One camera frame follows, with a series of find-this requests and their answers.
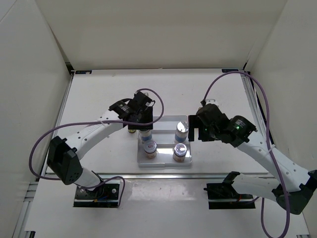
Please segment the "silver-lid shaker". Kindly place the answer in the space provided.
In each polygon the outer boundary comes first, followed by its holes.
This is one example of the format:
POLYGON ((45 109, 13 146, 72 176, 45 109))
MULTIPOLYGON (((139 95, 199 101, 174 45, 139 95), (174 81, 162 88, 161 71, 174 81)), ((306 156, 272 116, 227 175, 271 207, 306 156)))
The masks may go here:
POLYGON ((152 131, 148 130, 139 130, 139 136, 141 138, 142 143, 152 139, 152 131))
POLYGON ((182 143, 187 139, 189 133, 189 125, 187 121, 180 121, 176 126, 175 141, 182 143))

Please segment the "white-lid sauce jar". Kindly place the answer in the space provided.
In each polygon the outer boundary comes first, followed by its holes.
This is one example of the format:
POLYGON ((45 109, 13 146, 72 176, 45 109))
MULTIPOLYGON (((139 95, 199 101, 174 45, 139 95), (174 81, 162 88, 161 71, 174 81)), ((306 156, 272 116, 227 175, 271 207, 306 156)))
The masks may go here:
POLYGON ((178 143, 173 149, 173 159, 176 162, 182 163, 187 154, 187 147, 183 143, 178 143))
POLYGON ((148 159, 153 159, 157 155, 157 144, 153 140, 148 140, 144 143, 144 152, 148 159))

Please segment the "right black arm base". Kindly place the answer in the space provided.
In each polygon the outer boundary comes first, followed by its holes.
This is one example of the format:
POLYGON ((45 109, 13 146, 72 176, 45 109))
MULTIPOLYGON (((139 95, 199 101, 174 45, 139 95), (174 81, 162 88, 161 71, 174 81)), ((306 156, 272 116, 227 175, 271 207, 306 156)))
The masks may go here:
POLYGON ((230 172, 220 183, 207 183, 204 191, 207 192, 210 210, 238 210, 255 209, 256 199, 250 194, 239 194, 232 187, 233 180, 239 172, 230 172))

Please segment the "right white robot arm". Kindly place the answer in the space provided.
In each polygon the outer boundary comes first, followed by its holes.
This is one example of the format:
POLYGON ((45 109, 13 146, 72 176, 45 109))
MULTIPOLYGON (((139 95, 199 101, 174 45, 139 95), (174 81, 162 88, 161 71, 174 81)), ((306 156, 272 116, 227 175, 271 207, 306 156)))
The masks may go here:
POLYGON ((254 124, 243 116, 229 119, 215 104, 206 104, 196 114, 189 115, 188 123, 189 141, 194 141, 197 129, 200 141, 230 144, 274 176, 273 180, 265 180, 230 172, 222 183, 215 185, 218 193, 228 198, 240 194, 264 197, 294 215, 304 210, 317 188, 317 172, 300 167, 274 146, 268 148, 254 124))

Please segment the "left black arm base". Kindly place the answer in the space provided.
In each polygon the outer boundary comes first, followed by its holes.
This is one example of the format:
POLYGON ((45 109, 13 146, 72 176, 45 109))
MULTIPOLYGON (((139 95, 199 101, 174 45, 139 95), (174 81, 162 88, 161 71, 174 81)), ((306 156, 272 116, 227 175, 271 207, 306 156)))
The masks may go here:
POLYGON ((123 192, 125 190, 125 179, 114 176, 106 180, 97 175, 101 186, 93 190, 77 187, 74 195, 73 207, 75 208, 119 208, 123 192))

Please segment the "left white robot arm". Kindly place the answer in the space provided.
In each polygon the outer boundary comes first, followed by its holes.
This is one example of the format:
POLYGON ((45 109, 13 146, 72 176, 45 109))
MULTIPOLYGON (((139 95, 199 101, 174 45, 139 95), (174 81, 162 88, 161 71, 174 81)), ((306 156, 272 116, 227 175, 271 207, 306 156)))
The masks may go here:
POLYGON ((112 104, 92 125, 63 139, 54 137, 49 145, 48 167, 65 185, 76 184, 85 188, 92 198, 101 197, 104 192, 102 180, 83 167, 80 160, 99 142, 123 129, 126 122, 152 122, 152 103, 154 100, 139 91, 130 100, 122 99, 112 104))

